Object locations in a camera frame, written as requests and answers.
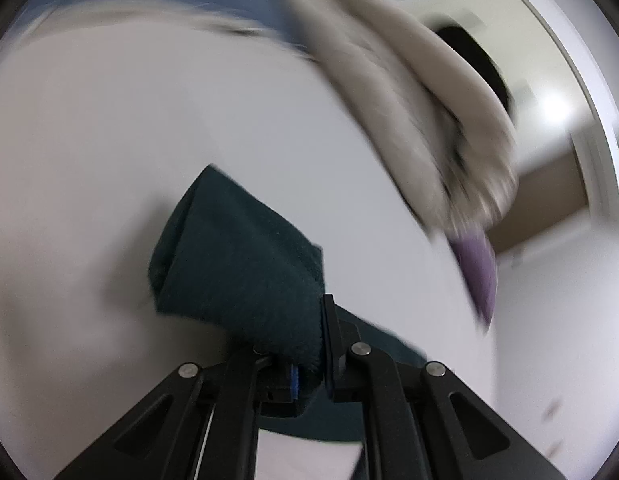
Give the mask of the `light grey bed sheet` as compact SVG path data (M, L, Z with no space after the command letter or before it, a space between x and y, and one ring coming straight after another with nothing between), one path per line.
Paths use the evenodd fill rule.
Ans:
M0 55L0 440L50 479L224 334L166 318L148 266L208 165L323 248L337 303L487 402L495 339L329 82L264 37L140 15L40 30Z

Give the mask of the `purple cushion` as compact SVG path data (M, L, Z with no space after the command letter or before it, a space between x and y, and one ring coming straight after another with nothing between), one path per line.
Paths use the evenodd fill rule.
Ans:
M476 232L449 242L465 280L475 312L489 327L496 311L497 262L484 232Z

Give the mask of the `rolled beige duvet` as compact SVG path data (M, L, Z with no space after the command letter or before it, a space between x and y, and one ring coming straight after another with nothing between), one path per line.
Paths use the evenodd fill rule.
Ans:
M421 223L456 238L503 220L515 126L483 77L395 0L285 1Z

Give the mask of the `dark green knit sweater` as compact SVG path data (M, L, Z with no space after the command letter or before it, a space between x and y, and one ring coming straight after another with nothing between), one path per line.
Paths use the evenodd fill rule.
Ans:
M214 166L180 200L149 264L157 311L227 330L259 352L259 426L286 436L359 442L357 403L329 399L323 379L323 251ZM291 401L288 367L300 371Z

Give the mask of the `black garment on duvet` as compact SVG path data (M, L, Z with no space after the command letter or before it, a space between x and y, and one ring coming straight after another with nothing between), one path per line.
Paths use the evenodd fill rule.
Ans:
M455 50L485 80L509 116L512 115L511 94L498 67L487 52L458 24L444 24L434 29L439 38Z

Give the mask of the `brown door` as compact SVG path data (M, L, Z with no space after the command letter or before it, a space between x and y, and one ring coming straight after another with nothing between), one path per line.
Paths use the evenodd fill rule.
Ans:
M588 208L581 166L571 150L523 174L511 208L487 237L499 256Z

